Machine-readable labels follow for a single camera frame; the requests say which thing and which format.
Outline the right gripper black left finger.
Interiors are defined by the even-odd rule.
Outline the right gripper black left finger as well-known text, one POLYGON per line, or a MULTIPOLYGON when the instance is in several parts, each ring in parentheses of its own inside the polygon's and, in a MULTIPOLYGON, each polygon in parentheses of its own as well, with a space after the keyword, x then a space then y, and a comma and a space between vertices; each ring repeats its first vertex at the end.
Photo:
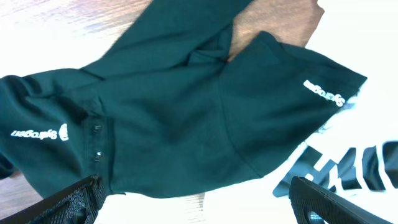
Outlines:
POLYGON ((1 224, 93 224, 107 194, 101 177, 88 176, 1 220, 1 224))

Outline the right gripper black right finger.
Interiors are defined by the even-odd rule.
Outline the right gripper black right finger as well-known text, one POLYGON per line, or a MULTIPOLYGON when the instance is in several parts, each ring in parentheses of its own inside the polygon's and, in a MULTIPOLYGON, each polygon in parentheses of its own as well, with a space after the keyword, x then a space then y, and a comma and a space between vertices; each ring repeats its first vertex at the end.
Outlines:
POLYGON ((289 200, 298 224, 391 224, 304 177, 292 178, 289 200))

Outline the dark green polo shirt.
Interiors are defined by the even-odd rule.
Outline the dark green polo shirt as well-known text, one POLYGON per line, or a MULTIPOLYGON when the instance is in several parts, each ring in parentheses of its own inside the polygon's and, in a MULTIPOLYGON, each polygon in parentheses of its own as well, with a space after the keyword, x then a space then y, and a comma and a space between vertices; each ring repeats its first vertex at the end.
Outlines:
POLYGON ((1 178, 172 198, 278 168, 366 77, 264 31, 229 59, 248 5, 152 1, 97 61, 2 77, 1 178))

